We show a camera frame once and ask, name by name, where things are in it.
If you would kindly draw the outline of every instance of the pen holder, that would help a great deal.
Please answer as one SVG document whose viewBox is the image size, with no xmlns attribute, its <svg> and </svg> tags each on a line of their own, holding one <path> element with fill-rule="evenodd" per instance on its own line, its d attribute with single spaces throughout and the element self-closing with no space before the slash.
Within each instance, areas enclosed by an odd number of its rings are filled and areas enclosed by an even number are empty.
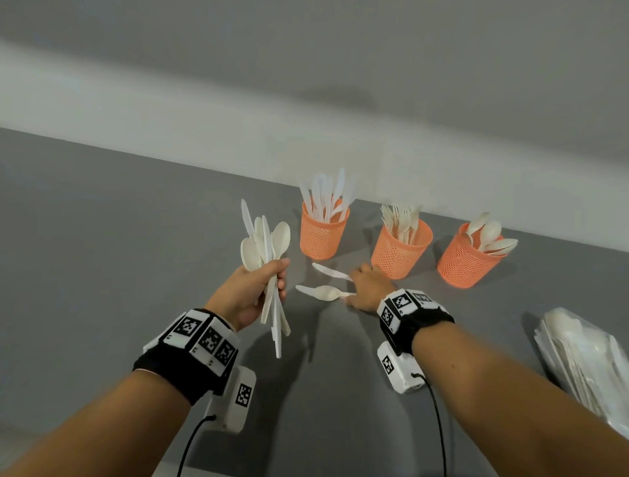
<svg viewBox="0 0 629 477">
<path fill-rule="evenodd" d="M 371 255 L 371 264 L 378 265 L 380 270 L 392 280 L 404 278 L 430 245 L 432 238 L 432 230 L 423 220 L 419 222 L 413 245 L 400 242 L 383 225 L 374 254 Z"/>
<path fill-rule="evenodd" d="M 324 223 L 315 220 L 308 215 L 306 203 L 301 204 L 301 234 L 299 236 L 299 246 L 304 255 L 312 260 L 326 260 L 332 258 L 337 253 L 338 244 L 341 242 L 345 224 L 350 217 L 350 210 L 347 209 L 345 218 L 339 222 L 334 222 L 340 218 L 341 213 L 332 216 L 331 223 Z"/>
<path fill-rule="evenodd" d="M 475 249 L 465 233 L 468 225 L 469 223 L 461 225 L 458 234 L 454 236 L 437 264 L 439 275 L 446 283 L 456 288 L 473 287 L 505 256 L 487 255 Z M 473 234 L 475 242 L 479 242 L 477 234 L 478 232 Z"/>
</svg>

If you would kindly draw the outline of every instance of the hand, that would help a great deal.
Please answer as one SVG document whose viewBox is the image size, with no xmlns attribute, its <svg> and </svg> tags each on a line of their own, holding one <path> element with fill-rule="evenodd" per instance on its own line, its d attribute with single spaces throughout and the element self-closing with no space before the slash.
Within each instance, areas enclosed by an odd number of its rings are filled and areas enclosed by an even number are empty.
<svg viewBox="0 0 629 477">
<path fill-rule="evenodd" d="M 277 275 L 280 300 L 286 299 L 286 268 L 290 263 L 289 259 L 272 260 L 253 272 L 239 267 L 216 290 L 205 308 L 230 322 L 236 331 L 246 328 L 262 313 L 264 287 L 273 275 Z"/>
<path fill-rule="evenodd" d="M 374 313 L 382 299 L 396 290 L 393 282 L 378 266 L 371 268 L 363 263 L 360 268 L 350 272 L 350 277 L 356 285 L 356 295 L 348 296 L 345 302 L 359 310 Z"/>
</svg>

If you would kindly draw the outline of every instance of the white wall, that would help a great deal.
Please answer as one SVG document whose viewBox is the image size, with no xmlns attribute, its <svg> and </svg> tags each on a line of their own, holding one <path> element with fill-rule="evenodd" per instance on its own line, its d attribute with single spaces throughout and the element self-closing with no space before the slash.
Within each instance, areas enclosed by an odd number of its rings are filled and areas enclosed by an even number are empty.
<svg viewBox="0 0 629 477">
<path fill-rule="evenodd" d="M 629 250 L 629 166 L 0 43 L 0 126 Z"/>
</svg>

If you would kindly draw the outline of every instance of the black wristband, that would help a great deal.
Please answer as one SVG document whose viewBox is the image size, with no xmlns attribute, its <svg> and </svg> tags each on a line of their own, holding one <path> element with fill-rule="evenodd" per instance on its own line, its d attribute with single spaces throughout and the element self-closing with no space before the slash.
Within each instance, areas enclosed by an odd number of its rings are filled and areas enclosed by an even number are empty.
<svg viewBox="0 0 629 477">
<path fill-rule="evenodd" d="M 158 374 L 193 405 L 208 391 L 223 393 L 237 354 L 229 323 L 200 308 L 181 315 L 151 341 L 133 370 Z"/>
<path fill-rule="evenodd" d="M 413 339 L 422 328 L 454 318 L 428 295 L 418 290 L 400 289 L 388 295 L 378 307 L 380 328 L 396 355 L 413 353 Z"/>
</svg>

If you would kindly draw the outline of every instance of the orange mesh cup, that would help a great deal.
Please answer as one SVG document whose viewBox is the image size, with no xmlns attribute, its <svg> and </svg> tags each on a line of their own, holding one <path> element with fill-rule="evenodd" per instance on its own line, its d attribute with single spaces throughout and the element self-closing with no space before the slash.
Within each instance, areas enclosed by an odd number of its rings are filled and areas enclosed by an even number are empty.
<svg viewBox="0 0 629 477">
<path fill-rule="evenodd" d="M 504 257 L 487 255 L 473 248 L 465 233 L 468 225 L 469 223 L 461 225 L 459 233 L 454 236 L 437 264 L 439 275 L 456 288 L 473 287 Z M 479 241 L 477 234 L 478 232 L 473 234 L 474 242 Z"/>
<path fill-rule="evenodd" d="M 334 207 L 341 203 L 338 200 Z M 326 260 L 332 258 L 337 253 L 338 244 L 341 242 L 345 224 L 350 217 L 350 210 L 347 210 L 345 218 L 340 222 L 334 222 L 341 217 L 341 213 L 332 216 L 331 223 L 323 223 L 308 215 L 306 203 L 301 204 L 301 235 L 299 246 L 304 255 L 312 260 Z"/>
<path fill-rule="evenodd" d="M 371 256 L 371 264 L 378 265 L 380 270 L 392 280 L 404 278 L 430 245 L 432 238 L 432 230 L 423 220 L 420 220 L 413 245 L 400 242 L 383 225 L 376 249 Z"/>
</svg>

